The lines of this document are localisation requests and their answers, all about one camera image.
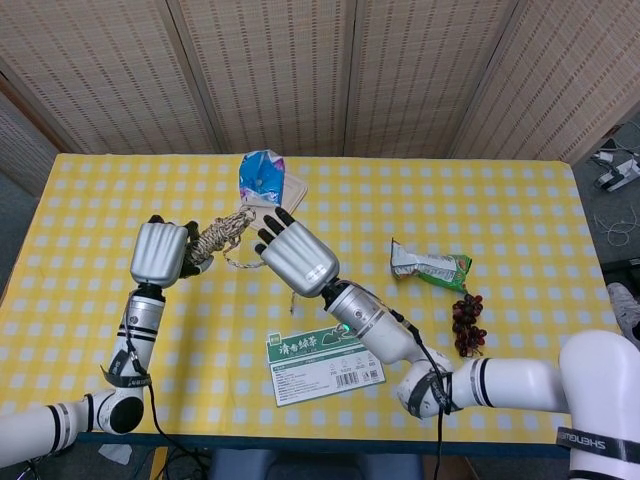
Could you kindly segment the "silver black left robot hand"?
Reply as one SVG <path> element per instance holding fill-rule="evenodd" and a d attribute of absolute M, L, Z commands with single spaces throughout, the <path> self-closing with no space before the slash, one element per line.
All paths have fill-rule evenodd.
<path fill-rule="evenodd" d="M 139 284 L 165 289 L 178 279 L 200 275 L 213 262 L 211 254 L 196 252 L 200 233 L 198 223 L 176 225 L 154 214 L 138 232 L 130 266 L 133 280 Z"/>

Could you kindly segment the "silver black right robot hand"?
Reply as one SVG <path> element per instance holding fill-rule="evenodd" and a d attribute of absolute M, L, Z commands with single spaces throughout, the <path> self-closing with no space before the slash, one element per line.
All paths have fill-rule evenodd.
<path fill-rule="evenodd" d="M 333 251 L 282 207 L 263 217 L 255 252 L 292 291 L 305 298 L 321 295 L 340 271 Z"/>

